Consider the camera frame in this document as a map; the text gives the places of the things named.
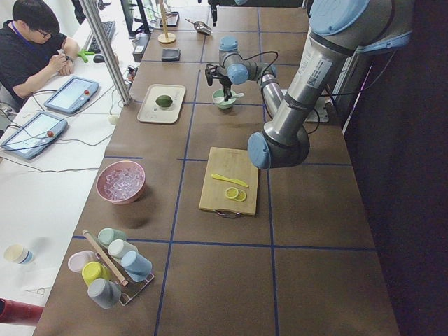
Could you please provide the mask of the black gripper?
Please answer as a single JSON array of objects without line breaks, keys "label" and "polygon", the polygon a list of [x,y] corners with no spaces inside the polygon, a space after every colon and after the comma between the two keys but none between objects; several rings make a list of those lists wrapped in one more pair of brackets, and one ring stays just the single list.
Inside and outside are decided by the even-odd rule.
[{"label": "black gripper", "polygon": [[205,69],[206,82],[209,87],[213,85],[214,80],[218,80],[223,88],[223,101],[226,102],[232,97],[229,77],[223,73],[223,69],[218,65],[207,64]]},{"label": "black gripper", "polygon": [[211,9],[211,15],[212,15],[212,25],[215,27],[217,25],[217,19],[218,19],[218,11],[217,6],[210,5]]}]

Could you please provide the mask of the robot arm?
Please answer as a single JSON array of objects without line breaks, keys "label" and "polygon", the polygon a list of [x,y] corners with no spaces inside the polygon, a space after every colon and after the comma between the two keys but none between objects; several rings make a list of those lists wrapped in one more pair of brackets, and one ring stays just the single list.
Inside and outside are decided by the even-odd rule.
[{"label": "robot arm", "polygon": [[412,33],[413,1],[313,1],[299,69],[287,91],[267,63],[244,59],[231,36],[220,40],[217,65],[206,68],[208,84],[218,80],[225,99],[232,85],[255,81],[272,119],[249,137],[248,155],[260,169],[293,167],[309,153],[303,123],[333,74],[354,53],[386,53],[405,46]]}]

